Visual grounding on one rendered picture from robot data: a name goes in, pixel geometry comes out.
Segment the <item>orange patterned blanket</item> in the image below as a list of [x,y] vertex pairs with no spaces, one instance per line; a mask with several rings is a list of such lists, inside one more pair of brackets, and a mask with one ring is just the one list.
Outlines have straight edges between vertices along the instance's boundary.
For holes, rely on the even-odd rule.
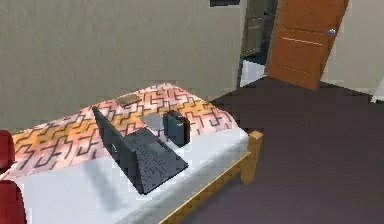
[[[120,106],[115,99],[96,105],[123,135],[144,127],[142,116],[163,115],[168,110],[178,111],[190,121],[193,136],[237,126],[228,112],[170,83],[150,86],[134,94],[140,100],[126,107]],[[16,133],[13,141],[15,163],[0,174],[0,180],[66,168],[107,154],[90,106]]]

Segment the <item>black open laptop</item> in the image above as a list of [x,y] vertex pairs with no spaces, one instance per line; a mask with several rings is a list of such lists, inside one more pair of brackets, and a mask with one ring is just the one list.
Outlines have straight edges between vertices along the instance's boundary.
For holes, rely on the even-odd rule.
[[92,108],[103,146],[133,184],[147,195],[188,167],[188,163],[149,129],[123,136],[97,107]]

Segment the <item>brown flat book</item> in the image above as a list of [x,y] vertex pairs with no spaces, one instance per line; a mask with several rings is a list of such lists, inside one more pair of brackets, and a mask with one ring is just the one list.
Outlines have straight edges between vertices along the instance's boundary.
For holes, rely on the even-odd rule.
[[134,103],[138,103],[141,101],[141,98],[136,94],[127,94],[124,96],[120,96],[116,99],[116,102],[121,107],[126,107]]

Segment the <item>dark upright box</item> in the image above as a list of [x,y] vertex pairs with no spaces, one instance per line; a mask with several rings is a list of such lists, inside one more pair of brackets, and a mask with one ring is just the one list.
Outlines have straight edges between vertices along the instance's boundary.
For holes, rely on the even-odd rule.
[[170,110],[163,115],[164,135],[178,147],[190,142],[190,121],[180,112]]

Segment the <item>dark framed wall picture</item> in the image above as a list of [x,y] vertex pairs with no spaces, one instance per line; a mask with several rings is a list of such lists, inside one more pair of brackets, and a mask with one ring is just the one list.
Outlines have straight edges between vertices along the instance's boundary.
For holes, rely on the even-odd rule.
[[209,0],[210,7],[220,7],[220,6],[235,6],[239,5],[240,0]]

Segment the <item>grey flat tablet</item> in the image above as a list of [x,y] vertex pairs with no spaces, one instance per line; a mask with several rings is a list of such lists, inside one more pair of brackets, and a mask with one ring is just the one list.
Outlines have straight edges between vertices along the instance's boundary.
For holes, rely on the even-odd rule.
[[159,131],[163,129],[163,117],[158,113],[150,113],[141,117],[141,120],[148,128]]

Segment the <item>wooden bed with white sheet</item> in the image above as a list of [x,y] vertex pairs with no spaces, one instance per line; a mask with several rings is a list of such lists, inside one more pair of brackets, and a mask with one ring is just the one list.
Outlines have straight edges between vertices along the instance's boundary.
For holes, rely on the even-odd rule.
[[193,136],[176,153],[188,168],[139,194],[109,153],[66,168],[20,176],[28,224],[177,224],[233,176],[250,182],[262,142],[235,128]]

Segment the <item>brown wooden room door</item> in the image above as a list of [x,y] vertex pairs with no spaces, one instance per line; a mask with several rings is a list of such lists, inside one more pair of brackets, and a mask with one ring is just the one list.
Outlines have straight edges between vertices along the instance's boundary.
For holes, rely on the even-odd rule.
[[[279,0],[267,75],[316,90],[349,0]],[[327,31],[335,29],[335,35]]]

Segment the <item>red pillow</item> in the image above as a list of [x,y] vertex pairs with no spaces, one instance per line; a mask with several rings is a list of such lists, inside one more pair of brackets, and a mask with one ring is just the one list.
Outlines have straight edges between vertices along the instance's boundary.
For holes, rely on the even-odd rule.
[[0,181],[0,224],[27,224],[21,190],[11,180]]
[[15,149],[12,135],[0,130],[0,174],[7,171],[15,161]]

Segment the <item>grey green cupboard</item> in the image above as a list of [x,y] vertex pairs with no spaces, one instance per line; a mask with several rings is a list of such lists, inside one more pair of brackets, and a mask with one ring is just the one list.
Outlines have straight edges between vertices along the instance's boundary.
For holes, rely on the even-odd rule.
[[243,32],[242,56],[260,51],[269,0],[247,0]]

